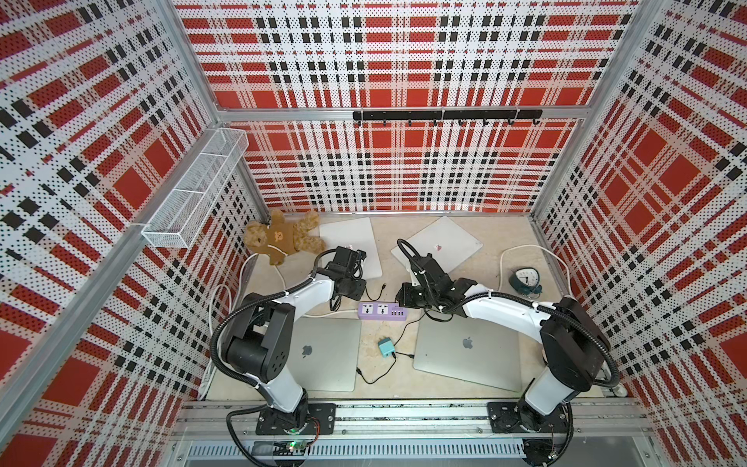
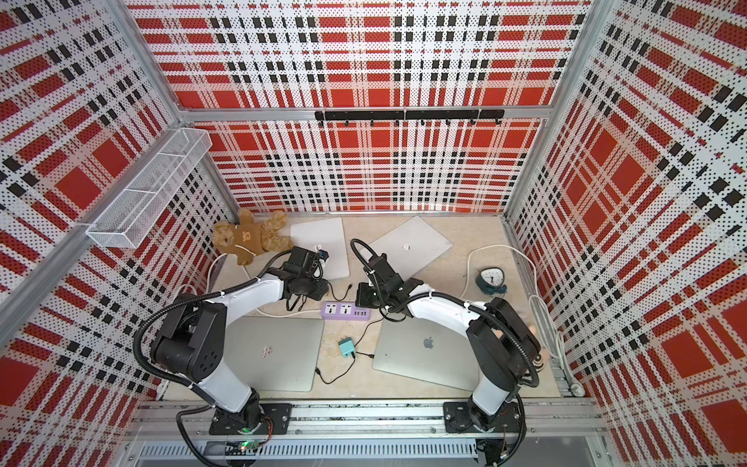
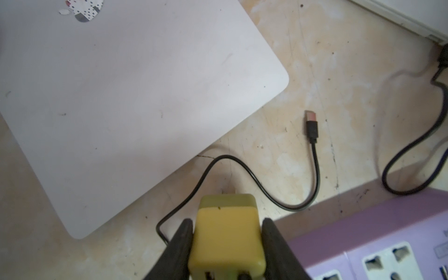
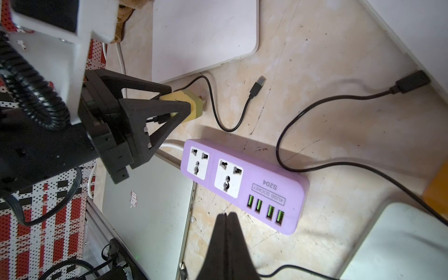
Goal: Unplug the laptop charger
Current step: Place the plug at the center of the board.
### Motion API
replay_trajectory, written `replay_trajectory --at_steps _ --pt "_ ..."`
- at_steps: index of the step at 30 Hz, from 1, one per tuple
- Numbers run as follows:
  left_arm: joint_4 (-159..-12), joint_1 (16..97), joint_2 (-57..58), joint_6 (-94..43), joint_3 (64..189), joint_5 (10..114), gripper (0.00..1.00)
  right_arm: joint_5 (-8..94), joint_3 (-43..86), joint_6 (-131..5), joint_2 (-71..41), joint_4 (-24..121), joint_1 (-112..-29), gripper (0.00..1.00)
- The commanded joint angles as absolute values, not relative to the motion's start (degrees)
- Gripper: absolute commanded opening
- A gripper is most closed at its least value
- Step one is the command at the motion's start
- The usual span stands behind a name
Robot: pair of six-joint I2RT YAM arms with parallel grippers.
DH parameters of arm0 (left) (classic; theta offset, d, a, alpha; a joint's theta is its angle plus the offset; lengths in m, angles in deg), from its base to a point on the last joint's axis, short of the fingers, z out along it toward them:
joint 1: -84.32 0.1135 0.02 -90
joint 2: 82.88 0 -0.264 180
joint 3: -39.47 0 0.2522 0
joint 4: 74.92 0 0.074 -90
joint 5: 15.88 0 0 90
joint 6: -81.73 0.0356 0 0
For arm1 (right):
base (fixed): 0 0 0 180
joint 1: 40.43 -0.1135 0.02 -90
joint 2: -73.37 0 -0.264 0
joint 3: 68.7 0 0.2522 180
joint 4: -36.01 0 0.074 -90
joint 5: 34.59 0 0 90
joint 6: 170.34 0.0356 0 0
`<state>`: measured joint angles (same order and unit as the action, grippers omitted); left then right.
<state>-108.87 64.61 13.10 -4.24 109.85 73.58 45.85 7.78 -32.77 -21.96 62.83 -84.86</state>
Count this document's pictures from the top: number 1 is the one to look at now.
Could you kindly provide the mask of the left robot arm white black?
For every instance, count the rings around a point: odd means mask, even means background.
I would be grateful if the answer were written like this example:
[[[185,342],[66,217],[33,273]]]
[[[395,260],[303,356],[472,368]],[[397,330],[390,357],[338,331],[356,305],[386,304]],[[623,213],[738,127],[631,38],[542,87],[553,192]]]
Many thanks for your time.
[[[261,411],[285,432],[299,433],[312,420],[309,395],[286,368],[295,323],[318,305],[366,289],[367,253],[339,246],[314,260],[307,278],[270,295],[250,294],[217,325],[210,357],[218,372],[254,387],[265,399]]]

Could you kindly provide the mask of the teal usb charger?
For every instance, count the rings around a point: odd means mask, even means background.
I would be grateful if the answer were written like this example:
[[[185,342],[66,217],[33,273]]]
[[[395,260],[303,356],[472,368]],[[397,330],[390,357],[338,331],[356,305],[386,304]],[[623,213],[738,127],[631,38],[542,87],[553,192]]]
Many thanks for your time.
[[[381,355],[383,358],[393,357],[396,356],[396,348],[394,342],[392,342],[391,338],[384,338],[380,340],[377,343],[377,347],[379,348],[379,351],[381,352]]]

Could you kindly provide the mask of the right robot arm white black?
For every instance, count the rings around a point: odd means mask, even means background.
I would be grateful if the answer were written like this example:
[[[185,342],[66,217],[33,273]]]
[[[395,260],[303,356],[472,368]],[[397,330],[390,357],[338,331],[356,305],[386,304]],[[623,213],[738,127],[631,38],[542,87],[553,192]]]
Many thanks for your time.
[[[609,342],[576,299],[540,303],[469,278],[453,280],[432,254],[421,255],[404,239],[397,246],[414,279],[397,293],[398,305],[494,323],[542,344],[546,368],[523,391],[513,415],[523,430],[538,433],[560,414],[570,420],[570,402],[580,393],[620,383]]]

